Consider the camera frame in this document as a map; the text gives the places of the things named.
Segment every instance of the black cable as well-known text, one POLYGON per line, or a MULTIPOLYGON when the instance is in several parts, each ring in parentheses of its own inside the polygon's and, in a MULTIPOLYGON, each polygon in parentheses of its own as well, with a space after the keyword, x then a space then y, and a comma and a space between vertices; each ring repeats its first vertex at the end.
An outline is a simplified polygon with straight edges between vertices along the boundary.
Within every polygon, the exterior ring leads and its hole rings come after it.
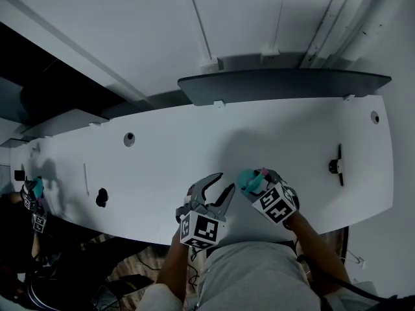
POLYGON ((102 309, 102 311, 107 310, 108 308, 118 308, 120 311, 122 311, 123 306, 121 305, 121 299, 117 299, 114 303, 110 304, 110 305, 103 305, 102 307, 104 309, 102 309), (112 304, 118 302, 118 306, 112 306, 112 304))
POLYGON ((147 265, 145 262, 143 262, 138 256, 136 256, 138 261, 142 263, 145 267, 150 268, 152 271, 161 271, 161 268, 151 268, 149 265, 147 265))
POLYGON ((188 281, 188 283, 193 287, 193 289, 194 290, 196 290, 196 287, 197 287, 197 284, 196 284, 196 280, 199 278, 199 272, 198 272, 198 270, 195 268, 195 267, 193 267, 192 265, 190 265, 190 264, 187 264, 190 268, 192 268, 195 272, 196 272, 196 274, 194 275, 194 276, 192 276, 190 279, 189 279, 189 281, 188 281))
POLYGON ((351 290, 352 292, 354 292, 354 293, 356 293, 360 296, 363 296, 363 297, 366 297, 366 298, 369 298, 369 299, 373 299, 374 301, 383 302, 383 301, 387 300, 386 298, 379 297, 379 296, 376 296, 376 295, 372 295, 368 292, 365 292, 364 290, 361 290, 361 289, 355 287, 351 283, 344 282, 343 280, 340 280, 339 278, 335 277, 332 274, 328 274, 326 271, 323 271, 313 261, 311 261, 310 259, 308 259, 304 255, 300 255, 297 258, 298 262, 301 262, 303 260, 306 261, 306 263, 308 263, 308 265, 311 269, 318 270, 321 274, 325 275, 326 277, 329 277, 333 282, 337 283, 339 286, 343 286, 343 287, 347 288, 348 290, 351 290))
POLYGON ((198 254, 199 252, 201 252, 201 251, 203 251, 203 249, 200 249, 199 251, 196 251, 195 247, 193 246, 193 247, 192 247, 192 252, 193 252, 193 253, 192 253, 192 255, 190 256, 190 260, 191 260, 191 261, 195 261, 197 254, 198 254))
POLYGON ((342 263, 346 261, 346 253, 348 252, 348 243, 349 243, 349 226, 343 228, 343 243, 342 243, 342 254, 340 255, 340 259, 342 259, 342 263))

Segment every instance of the white board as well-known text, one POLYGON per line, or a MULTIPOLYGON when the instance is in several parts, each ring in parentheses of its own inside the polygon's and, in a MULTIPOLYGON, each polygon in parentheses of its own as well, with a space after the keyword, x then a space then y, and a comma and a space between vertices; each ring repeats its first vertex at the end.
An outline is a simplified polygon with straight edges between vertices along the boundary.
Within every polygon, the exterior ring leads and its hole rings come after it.
MULTIPOLYGON (((12 149, 11 157, 12 169, 24 165, 28 177, 40 174, 47 180, 45 195, 58 216, 104 233, 164 244, 178 227, 174 210, 190 185, 216 172, 224 176, 208 199, 244 168, 276 170, 296 189, 301 212, 319 233, 392 206, 392 145, 378 96, 161 109, 33 141, 12 149), (379 124, 370 118, 373 110, 379 124), (136 137, 130 148, 123 143, 128 132, 136 137), (40 153, 31 150, 37 143, 40 153), (339 143, 344 187, 328 171, 339 143), (95 204, 102 187, 110 197, 105 208, 95 204)), ((239 192, 227 217, 231 230, 224 243, 293 238, 257 213, 239 192)))

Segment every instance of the pink gripper part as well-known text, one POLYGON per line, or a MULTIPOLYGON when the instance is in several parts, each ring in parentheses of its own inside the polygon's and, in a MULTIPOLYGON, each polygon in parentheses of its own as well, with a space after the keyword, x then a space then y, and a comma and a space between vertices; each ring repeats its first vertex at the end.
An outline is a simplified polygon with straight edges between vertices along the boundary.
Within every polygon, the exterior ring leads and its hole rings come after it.
POLYGON ((270 172, 268 171, 268 169, 266 169, 266 168, 262 168, 262 169, 261 169, 261 174, 262 174, 262 175, 267 176, 269 173, 270 173, 270 172))

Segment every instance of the floor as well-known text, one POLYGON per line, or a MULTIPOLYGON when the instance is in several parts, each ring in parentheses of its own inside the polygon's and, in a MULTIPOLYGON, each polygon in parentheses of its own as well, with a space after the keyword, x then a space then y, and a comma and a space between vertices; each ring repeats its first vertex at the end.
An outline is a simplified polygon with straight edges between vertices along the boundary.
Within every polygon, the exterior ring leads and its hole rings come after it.
MULTIPOLYGON (((344 257, 343 250, 344 250, 344 240, 347 241, 348 236, 348 228, 339 229, 336 231, 332 231, 330 233, 323 234, 323 239, 330 245, 330 247, 336 252, 339 257, 344 257)), ((92 243, 99 243, 103 242, 112 236, 101 234, 97 238, 91 240, 92 243)), ((142 274, 146 275, 147 277, 151 278, 152 280, 157 279, 158 271, 160 270, 161 266, 163 265, 163 261, 165 256, 169 250, 169 246, 162 246, 158 244, 153 244, 149 246, 147 249, 142 251, 141 253, 124 259, 124 261, 120 262, 118 266, 114 269, 112 274, 108 277, 109 281, 117 280, 119 277, 124 275, 131 275, 131 274, 142 274)), ((301 254, 301 245, 298 243, 296 246, 297 254, 301 254)), ((198 275, 203 272, 204 269, 204 262, 206 259, 206 255, 204 252, 201 252, 197 255, 194 261, 191 261, 189 256, 189 266, 187 267, 187 298, 191 299, 192 297, 196 297, 196 285, 198 282, 198 275)), ((310 276, 309 268, 305 264, 303 265, 305 273, 307 273, 307 278, 309 281, 312 281, 310 276)), ((139 290, 134 292, 128 296, 125 296, 121 299, 120 304, 115 303, 113 305, 114 308, 118 308, 120 310, 135 310, 145 293, 145 289, 139 290)))

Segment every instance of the wire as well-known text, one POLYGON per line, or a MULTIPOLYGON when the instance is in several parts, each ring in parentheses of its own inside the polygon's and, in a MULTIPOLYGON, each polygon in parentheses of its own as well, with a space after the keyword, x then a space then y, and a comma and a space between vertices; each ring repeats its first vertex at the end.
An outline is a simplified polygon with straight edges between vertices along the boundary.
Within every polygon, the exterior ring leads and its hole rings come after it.
POLYGON ((145 262, 143 262, 138 256, 136 256, 138 261, 142 263, 145 267, 150 268, 152 271, 161 271, 161 268, 151 268, 149 265, 147 265, 145 262))
POLYGON ((359 257, 356 257, 351 251, 349 251, 349 250, 346 250, 346 252, 348 252, 348 253, 350 253, 350 255, 352 255, 353 257, 355 257, 356 258, 356 260, 359 262, 359 263, 357 263, 357 264, 360 264, 360 258, 359 257))
POLYGON ((360 262, 354 262, 354 261, 352 261, 351 259, 347 259, 347 258, 344 258, 344 257, 341 257, 340 259, 344 259, 344 260, 346 260, 346 261, 348 261, 348 262, 352 262, 352 263, 354 263, 354 264, 360 264, 360 262))
POLYGON ((193 246, 192 247, 192 255, 190 256, 190 260, 192 261, 192 262, 194 262, 195 261, 195 259, 196 259, 196 256, 197 256, 197 254, 199 253, 199 252, 201 252, 201 251, 203 251, 203 249, 200 249, 199 251, 196 251, 196 249, 195 249, 195 247, 193 246))
POLYGON ((120 311, 123 309, 122 304, 121 304, 121 299, 116 300, 114 303, 109 304, 109 305, 103 305, 101 311, 105 311, 108 308, 118 308, 120 311), (118 306, 112 306, 112 304, 118 302, 118 306))
POLYGON ((321 274, 323 274, 326 277, 328 277, 329 279, 331 279, 334 283, 337 283, 338 285, 343 286, 343 287, 347 288, 348 290, 351 290, 352 292, 354 292, 354 293, 356 293, 360 296, 363 296, 363 297, 366 297, 366 298, 369 298, 369 299, 373 299, 374 301, 378 301, 378 302, 383 302, 383 301, 387 300, 386 298, 382 298, 382 297, 379 297, 379 296, 376 296, 376 295, 372 295, 368 292, 365 292, 364 290, 361 290, 360 288, 352 285, 351 283, 344 282, 343 280, 335 277, 334 275, 329 274, 326 271, 323 271, 311 259, 308 259, 305 255, 301 255, 297 258, 298 262, 301 262, 303 260, 306 261, 306 263, 308 263, 308 265, 311 269, 315 269, 316 271, 319 271, 321 274))
POLYGON ((58 59, 54 59, 49 65, 47 65, 47 67, 43 70, 43 73, 46 72, 46 70, 48 70, 50 68, 50 66, 52 66, 52 64, 54 64, 56 61, 58 61, 58 59))
POLYGON ((194 275, 194 276, 192 276, 190 279, 189 279, 189 281, 188 281, 188 283, 193 287, 193 289, 194 290, 196 290, 196 287, 197 287, 197 284, 196 284, 196 280, 199 278, 199 272, 198 272, 198 270, 195 268, 195 267, 193 267, 192 265, 190 265, 190 264, 187 264, 190 268, 192 268, 195 272, 196 272, 196 274, 194 275))

